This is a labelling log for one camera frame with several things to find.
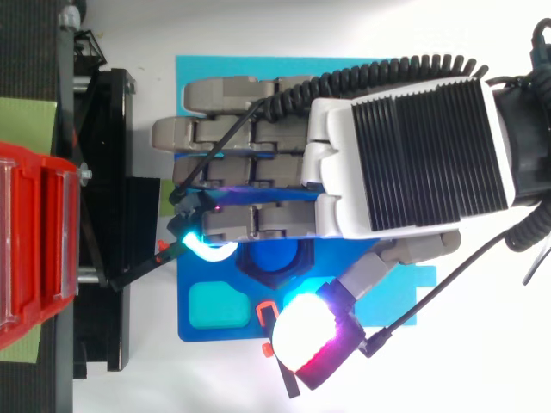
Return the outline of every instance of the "led light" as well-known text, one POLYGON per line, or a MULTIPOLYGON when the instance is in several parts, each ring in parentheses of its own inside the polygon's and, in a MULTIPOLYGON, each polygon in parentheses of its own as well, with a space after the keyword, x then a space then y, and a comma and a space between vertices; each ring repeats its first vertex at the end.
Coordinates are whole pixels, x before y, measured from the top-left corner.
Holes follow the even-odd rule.
POLYGON ((281 363, 296 372, 337 335, 335 316, 318 295, 297 295, 274 326, 272 346, 281 363))
POLYGON ((182 243, 195 252, 197 256, 209 262, 224 261, 231 256, 239 246, 239 243, 225 243, 220 247, 212 247, 203 243, 193 232, 186 235, 182 239, 182 243))

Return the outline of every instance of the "screw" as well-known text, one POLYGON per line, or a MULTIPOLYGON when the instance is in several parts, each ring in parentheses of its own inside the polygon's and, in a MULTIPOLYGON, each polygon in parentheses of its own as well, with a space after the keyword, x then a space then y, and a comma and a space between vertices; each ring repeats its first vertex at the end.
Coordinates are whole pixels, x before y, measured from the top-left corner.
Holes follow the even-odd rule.
POLYGON ((84 162, 78 168, 78 178, 80 178, 80 185, 85 187, 88 181, 92 179, 92 171, 88 169, 88 165, 84 162))
POLYGON ((136 94, 136 81, 134 79, 127 80, 127 87, 125 88, 125 91, 129 95, 135 95, 136 94))
POLYGON ((59 13, 59 27, 62 30, 76 32, 80 29, 80 13, 77 6, 65 6, 59 13))

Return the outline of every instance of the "black bracket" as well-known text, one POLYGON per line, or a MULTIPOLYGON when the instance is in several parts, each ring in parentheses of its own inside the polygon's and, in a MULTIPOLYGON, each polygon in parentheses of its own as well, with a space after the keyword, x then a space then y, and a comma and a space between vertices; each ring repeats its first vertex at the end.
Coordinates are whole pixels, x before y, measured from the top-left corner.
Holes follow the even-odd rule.
POLYGON ((154 254, 160 180, 127 177, 132 82, 126 70, 96 71, 74 95, 72 157, 92 172, 82 187, 79 266, 91 276, 74 301, 75 379, 86 377, 88 361, 106 361, 108 371, 128 363, 130 287, 109 283, 154 254))

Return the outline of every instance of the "blue mat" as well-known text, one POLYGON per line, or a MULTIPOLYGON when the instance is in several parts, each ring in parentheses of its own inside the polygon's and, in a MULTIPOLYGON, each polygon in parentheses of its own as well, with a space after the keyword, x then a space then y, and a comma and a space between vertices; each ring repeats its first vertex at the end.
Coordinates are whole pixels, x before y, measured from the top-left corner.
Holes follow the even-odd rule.
MULTIPOLYGON (((176 114, 190 115, 183 107, 183 88, 195 80, 237 75, 253 76, 259 80, 320 75, 325 71, 372 61, 343 58, 177 56, 176 114)), ((186 342, 262 337, 262 328, 255 313, 258 303, 271 299, 280 309, 283 308, 297 293, 315 291, 324 282, 339 276, 369 250, 373 243, 374 240, 316 240, 314 268, 278 291, 271 290, 241 273, 235 265, 235 256, 223 262, 205 262, 194 254, 181 256, 177 262, 178 334, 186 342)), ((282 267, 294 256, 295 245, 293 240, 261 243, 256 247, 255 261, 265 269, 282 267)), ((435 285, 436 269, 433 267, 397 267, 356 304, 355 314, 363 326, 388 325, 415 305, 417 287, 435 285)), ((416 322, 413 317, 406 324, 414 325, 416 322)))

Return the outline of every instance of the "robotic hand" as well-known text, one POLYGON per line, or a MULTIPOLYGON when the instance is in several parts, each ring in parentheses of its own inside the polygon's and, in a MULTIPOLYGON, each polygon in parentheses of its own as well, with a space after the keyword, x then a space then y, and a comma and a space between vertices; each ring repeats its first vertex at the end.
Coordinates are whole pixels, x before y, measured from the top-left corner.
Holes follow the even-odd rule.
POLYGON ((169 118, 153 128, 158 149, 204 155, 176 161, 169 230, 178 241, 157 263, 182 252, 190 228, 214 243, 391 240, 316 294, 297 297, 271 335, 278 360, 311 389, 356 349, 371 357, 493 245, 505 240, 520 252, 551 232, 548 27, 551 19, 536 26, 534 70, 521 77, 484 82, 486 66, 472 75, 473 59, 463 66, 462 56, 435 55, 321 77, 191 83, 185 106, 207 118, 169 118), (535 204, 403 317, 366 338, 350 310, 397 262, 454 252, 464 221, 535 204))

